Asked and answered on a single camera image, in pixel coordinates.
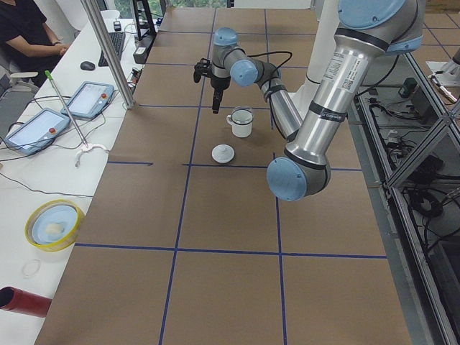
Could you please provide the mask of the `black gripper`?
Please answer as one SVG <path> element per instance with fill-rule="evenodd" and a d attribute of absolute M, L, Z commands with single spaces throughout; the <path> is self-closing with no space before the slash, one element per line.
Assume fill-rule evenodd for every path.
<path fill-rule="evenodd" d="M 230 86 L 230 77 L 220 78 L 218 76 L 211 76 L 211 86 L 214 88 L 213 92 L 213 102 L 212 102 L 212 112 L 217 114 L 220 109 L 222 102 L 223 91 Z"/>

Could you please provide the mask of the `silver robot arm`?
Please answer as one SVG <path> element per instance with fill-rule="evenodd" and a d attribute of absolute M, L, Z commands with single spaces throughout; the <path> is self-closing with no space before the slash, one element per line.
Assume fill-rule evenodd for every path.
<path fill-rule="evenodd" d="M 322 191 L 331 178 L 326 151 L 372 62 L 420 47 L 424 1 L 339 1 L 336 48 L 311 100 L 300 115 L 277 68 L 249 57 L 238 34 L 222 27 L 213 35 L 211 80 L 256 83 L 274 109 L 274 121 L 286 138 L 284 156 L 267 168 L 270 190 L 279 199 L 297 201 Z"/>

